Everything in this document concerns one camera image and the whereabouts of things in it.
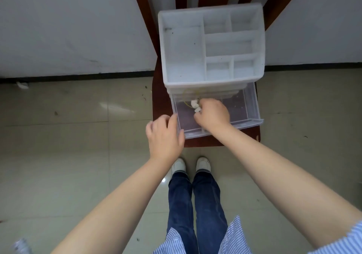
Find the white shoe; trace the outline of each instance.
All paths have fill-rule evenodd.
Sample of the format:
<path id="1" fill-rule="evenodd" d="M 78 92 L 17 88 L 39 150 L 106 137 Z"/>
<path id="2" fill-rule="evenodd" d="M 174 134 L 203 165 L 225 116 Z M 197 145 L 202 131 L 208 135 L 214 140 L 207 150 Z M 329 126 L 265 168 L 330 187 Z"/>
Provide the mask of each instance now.
<path id="1" fill-rule="evenodd" d="M 185 174 L 186 173 L 186 164 L 185 162 L 183 161 L 183 159 L 181 158 L 178 158 L 172 165 L 171 167 L 171 171 L 172 171 L 172 174 L 174 174 L 175 172 L 183 172 Z"/>
<path id="2" fill-rule="evenodd" d="M 206 157 L 200 157 L 197 160 L 196 173 L 201 172 L 201 171 L 211 173 L 211 165 L 210 165 L 209 160 Z"/>

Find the white wall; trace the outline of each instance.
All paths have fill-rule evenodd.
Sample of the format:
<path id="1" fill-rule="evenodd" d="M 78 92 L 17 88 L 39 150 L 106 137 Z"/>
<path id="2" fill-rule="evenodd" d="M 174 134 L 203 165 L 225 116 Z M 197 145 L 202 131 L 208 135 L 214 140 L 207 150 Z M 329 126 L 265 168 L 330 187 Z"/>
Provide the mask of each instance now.
<path id="1" fill-rule="evenodd" d="M 1 0 L 0 76 L 153 70 L 136 0 Z"/>
<path id="2" fill-rule="evenodd" d="M 292 0 L 266 31 L 266 64 L 362 62 L 362 0 Z"/>

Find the jeans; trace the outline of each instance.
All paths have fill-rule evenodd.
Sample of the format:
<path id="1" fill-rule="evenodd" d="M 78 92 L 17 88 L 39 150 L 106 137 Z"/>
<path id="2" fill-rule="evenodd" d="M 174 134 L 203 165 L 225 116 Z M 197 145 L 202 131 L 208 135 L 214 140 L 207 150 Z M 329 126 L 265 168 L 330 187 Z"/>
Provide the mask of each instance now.
<path id="1" fill-rule="evenodd" d="M 220 188 L 209 172 L 198 172 L 190 183 L 187 174 L 176 172 L 168 185 L 167 232 L 180 234 L 187 254 L 217 254 L 228 228 L 220 203 Z M 197 238 L 194 232 L 192 189 L 195 195 Z"/>

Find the person's right arm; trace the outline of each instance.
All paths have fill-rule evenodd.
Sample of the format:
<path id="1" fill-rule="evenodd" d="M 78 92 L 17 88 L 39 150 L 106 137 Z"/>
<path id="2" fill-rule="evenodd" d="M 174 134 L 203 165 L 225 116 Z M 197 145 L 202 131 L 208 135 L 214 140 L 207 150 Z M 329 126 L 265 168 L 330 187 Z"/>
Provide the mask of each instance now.
<path id="1" fill-rule="evenodd" d="M 283 156 L 230 124 L 226 107 L 200 101 L 195 120 L 241 161 L 266 197 L 314 247 L 327 245 L 362 220 L 362 212 Z"/>

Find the person's left hand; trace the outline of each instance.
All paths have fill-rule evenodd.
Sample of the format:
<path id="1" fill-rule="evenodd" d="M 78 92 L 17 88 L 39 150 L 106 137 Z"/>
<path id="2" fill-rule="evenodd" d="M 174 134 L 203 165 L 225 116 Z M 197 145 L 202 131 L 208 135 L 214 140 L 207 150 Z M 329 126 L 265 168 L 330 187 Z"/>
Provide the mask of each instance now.
<path id="1" fill-rule="evenodd" d="M 151 160 L 169 163 L 170 167 L 181 154 L 185 143 L 183 129 L 177 136 L 177 114 L 162 115 L 146 126 Z"/>

